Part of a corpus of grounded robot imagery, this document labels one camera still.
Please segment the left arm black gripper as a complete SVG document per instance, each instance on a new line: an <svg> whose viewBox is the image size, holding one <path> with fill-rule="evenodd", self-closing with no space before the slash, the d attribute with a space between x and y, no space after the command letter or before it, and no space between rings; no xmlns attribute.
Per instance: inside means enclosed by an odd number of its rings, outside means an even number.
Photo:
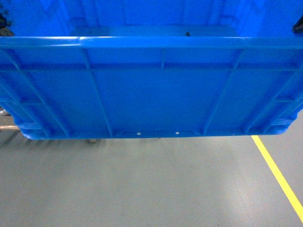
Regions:
<svg viewBox="0 0 303 227"><path fill-rule="evenodd" d="M9 29L11 26L11 21L7 19L9 15L8 10L2 10L0 12L0 36L1 37L12 37L13 32Z"/></svg>

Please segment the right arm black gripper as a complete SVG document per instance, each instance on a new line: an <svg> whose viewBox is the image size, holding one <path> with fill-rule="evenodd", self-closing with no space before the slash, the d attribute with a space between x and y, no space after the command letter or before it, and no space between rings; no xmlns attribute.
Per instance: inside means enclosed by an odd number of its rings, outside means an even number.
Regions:
<svg viewBox="0 0 303 227"><path fill-rule="evenodd" d="M293 25L292 31L294 33L302 33L303 32L303 18L302 17Z"/></svg>

